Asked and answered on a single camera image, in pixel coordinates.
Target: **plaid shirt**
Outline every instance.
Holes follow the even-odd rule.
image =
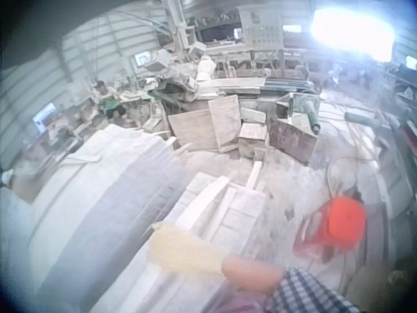
[[[266,302],[269,313],[359,312],[348,300],[324,287],[310,273],[289,269]]]

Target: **corrugated metal wall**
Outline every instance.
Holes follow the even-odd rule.
[[[1,75],[1,162],[12,162],[24,138],[37,129],[32,118],[48,103],[64,107],[79,104],[70,86],[91,85],[94,78],[111,81],[114,74],[146,74],[135,67],[133,56],[158,49],[156,30],[147,18],[166,22],[162,6],[138,1],[97,17],[63,38],[65,75],[57,52],[48,49],[38,59],[2,71]]]
[[[395,45],[393,62],[406,63],[406,57],[417,59],[417,7],[403,1],[401,5],[393,5],[395,18]]]

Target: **dusty floor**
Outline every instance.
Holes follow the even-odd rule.
[[[346,97],[335,91],[325,91],[326,100],[340,102],[349,107],[364,107],[359,101]],[[372,113],[348,109],[362,114]],[[326,168],[331,160],[341,159],[332,167],[331,181],[336,186],[341,182],[341,192],[351,188],[358,178],[358,188],[365,203],[380,202],[379,190],[375,178],[378,167],[376,162],[362,163],[354,157],[369,158],[369,153],[356,148],[347,124],[343,119],[344,108],[322,102],[320,109],[321,133],[308,167],[295,161],[289,155],[274,148],[268,149],[266,160],[258,178],[264,180],[267,194],[267,208],[263,225],[258,234],[260,250],[258,258],[286,267],[297,266],[309,269],[323,283],[333,290],[340,285],[343,269],[355,271],[356,258],[351,254],[344,264],[343,256],[333,259],[326,265],[311,260],[297,258],[293,254],[293,243],[302,219],[320,208],[330,199]],[[373,133],[370,128],[358,127],[359,132],[366,132],[370,139],[362,136],[362,143],[376,153],[372,144]],[[199,171],[213,176],[228,176],[232,182],[245,185],[252,170],[253,161],[238,158],[236,153],[222,154],[211,152],[187,153],[182,161],[191,178]]]

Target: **bright window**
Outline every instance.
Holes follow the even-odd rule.
[[[395,32],[374,16],[338,8],[317,10],[311,32],[332,48],[367,53],[379,62],[391,61]]]
[[[415,59],[415,58],[413,58],[413,57],[411,57],[411,56],[408,56],[406,59],[405,59],[405,64],[406,64],[406,66],[408,67],[408,68],[411,68],[412,70],[417,70],[417,59]]]
[[[233,30],[235,39],[241,39],[242,38],[242,29],[241,28],[235,28]]]
[[[146,51],[135,54],[135,60],[138,67],[143,67],[151,61],[151,53]]]
[[[301,33],[302,30],[301,25],[282,25],[282,29],[290,33]]]
[[[46,131],[44,120],[47,119],[52,113],[56,111],[56,107],[53,103],[49,103],[45,108],[41,109],[33,118],[32,121],[35,123],[39,132],[43,134]]]

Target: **person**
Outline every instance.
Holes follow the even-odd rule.
[[[121,105],[120,96],[114,88],[106,86],[102,80],[99,80],[94,88],[97,91],[94,97],[96,103],[101,106],[108,119],[112,119],[116,111],[125,118],[126,109]]]
[[[243,290],[266,295],[261,310],[249,310],[241,302],[240,307],[220,307],[217,312],[359,312],[307,271],[241,258],[168,224],[157,224],[154,229],[147,257],[163,270],[224,276]]]

